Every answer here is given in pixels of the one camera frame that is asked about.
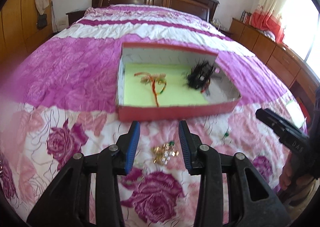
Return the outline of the person's right hand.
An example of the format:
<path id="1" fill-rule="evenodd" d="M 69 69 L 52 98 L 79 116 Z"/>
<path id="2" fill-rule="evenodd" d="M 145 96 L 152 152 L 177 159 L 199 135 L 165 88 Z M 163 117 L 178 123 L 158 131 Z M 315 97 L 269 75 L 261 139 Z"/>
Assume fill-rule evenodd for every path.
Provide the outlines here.
<path id="1" fill-rule="evenodd" d="M 279 177 L 280 188 L 285 191 L 291 184 L 292 178 L 292 167 L 291 167 L 292 154 L 290 153 L 287 157 L 285 165 L 283 166 L 282 173 Z"/>

